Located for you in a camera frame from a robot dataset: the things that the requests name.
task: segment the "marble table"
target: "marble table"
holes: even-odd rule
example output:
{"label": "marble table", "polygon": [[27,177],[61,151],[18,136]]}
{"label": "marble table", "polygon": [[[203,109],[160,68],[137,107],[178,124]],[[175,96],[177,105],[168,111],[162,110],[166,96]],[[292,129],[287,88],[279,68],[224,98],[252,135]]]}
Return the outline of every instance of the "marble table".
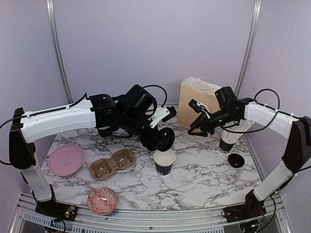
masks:
{"label": "marble table", "polygon": [[[96,129],[57,135],[41,169],[53,186],[56,199],[71,204],[87,205],[89,193],[103,186],[117,193],[118,209],[180,210],[244,202],[245,195],[260,183],[260,178],[243,139],[236,143],[232,152],[242,155],[245,165],[235,169],[228,163],[228,155],[218,150],[220,131],[209,139],[190,136],[175,121],[172,119],[159,126],[169,126],[175,131],[172,149],[176,152],[176,162],[167,176],[157,174],[153,153],[143,148],[136,137],[104,141]],[[83,148],[85,162],[71,176],[54,176],[48,167],[49,156],[57,147],[68,143]],[[122,148],[132,150],[137,157],[136,164],[116,170],[104,181],[94,180],[89,165],[98,159],[109,158],[111,153]]]}

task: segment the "brown paper bag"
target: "brown paper bag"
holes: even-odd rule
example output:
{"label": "brown paper bag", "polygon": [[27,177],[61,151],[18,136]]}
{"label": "brown paper bag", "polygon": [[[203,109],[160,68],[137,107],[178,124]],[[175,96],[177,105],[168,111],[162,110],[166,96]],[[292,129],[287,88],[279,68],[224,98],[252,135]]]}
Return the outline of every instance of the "brown paper bag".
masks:
{"label": "brown paper bag", "polygon": [[190,129],[190,124],[199,116],[189,106],[189,102],[192,99],[201,101],[210,109],[211,113],[219,111],[220,107],[215,96],[215,91],[220,88],[220,86],[201,80],[201,77],[195,78],[190,76],[184,79],[181,83],[177,123],[186,129]]}

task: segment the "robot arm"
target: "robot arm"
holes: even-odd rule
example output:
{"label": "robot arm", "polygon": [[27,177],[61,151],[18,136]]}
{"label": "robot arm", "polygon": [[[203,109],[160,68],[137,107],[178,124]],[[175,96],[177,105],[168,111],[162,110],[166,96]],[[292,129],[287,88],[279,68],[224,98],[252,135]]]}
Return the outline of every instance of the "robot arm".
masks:
{"label": "robot arm", "polygon": [[[152,106],[153,113],[147,115]],[[95,95],[74,104],[36,112],[24,112],[18,108],[9,134],[10,163],[20,170],[33,190],[40,204],[39,213],[64,216],[60,210],[66,207],[56,202],[53,189],[37,164],[36,140],[89,128],[97,128],[100,136],[108,139],[112,132],[121,128],[130,136],[136,135],[146,149],[166,151],[174,142],[174,132],[171,128],[159,130],[156,125],[175,115],[173,107],[157,107],[155,98],[139,85],[115,98],[107,94]]]}
{"label": "robot arm", "polygon": [[[253,99],[238,100],[230,87],[223,87],[215,92],[220,111],[210,113],[201,102],[190,101],[189,106],[201,115],[190,125],[190,135],[207,136],[213,134],[215,128],[223,127],[230,122],[241,119],[254,121],[266,126],[275,116],[276,111],[259,105]],[[228,222],[243,220],[257,216],[262,210],[263,202],[276,190],[290,181],[311,157],[311,120],[308,117],[295,118],[278,113],[268,128],[288,139],[287,147],[280,164],[245,197],[245,204],[224,209]]]}

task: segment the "pink plastic plate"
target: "pink plastic plate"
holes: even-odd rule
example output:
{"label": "pink plastic plate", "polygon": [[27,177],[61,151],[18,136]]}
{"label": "pink plastic plate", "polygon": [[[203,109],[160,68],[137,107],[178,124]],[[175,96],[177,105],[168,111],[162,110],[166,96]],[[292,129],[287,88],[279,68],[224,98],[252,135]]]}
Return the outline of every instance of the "pink plastic plate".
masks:
{"label": "pink plastic plate", "polygon": [[68,144],[53,151],[49,159],[49,168],[56,176],[69,176],[77,172],[83,162],[82,148],[75,144]]}

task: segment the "white bag handle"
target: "white bag handle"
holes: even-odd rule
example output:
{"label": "white bag handle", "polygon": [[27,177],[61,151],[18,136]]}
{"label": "white bag handle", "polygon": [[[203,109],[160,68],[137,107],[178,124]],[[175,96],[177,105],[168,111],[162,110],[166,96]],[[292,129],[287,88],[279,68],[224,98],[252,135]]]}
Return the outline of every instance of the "white bag handle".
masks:
{"label": "white bag handle", "polygon": [[191,82],[192,82],[194,85],[196,85],[197,87],[199,87],[201,90],[206,91],[206,90],[214,89],[214,87],[203,88],[203,87],[201,87],[201,86],[199,86],[199,85],[197,84],[197,82],[198,82],[199,80],[200,80],[200,81],[203,81],[203,80],[201,80],[201,78],[203,78],[203,76],[200,76],[196,81],[193,80],[193,78],[194,78],[193,76],[190,76],[189,78],[191,79]]}

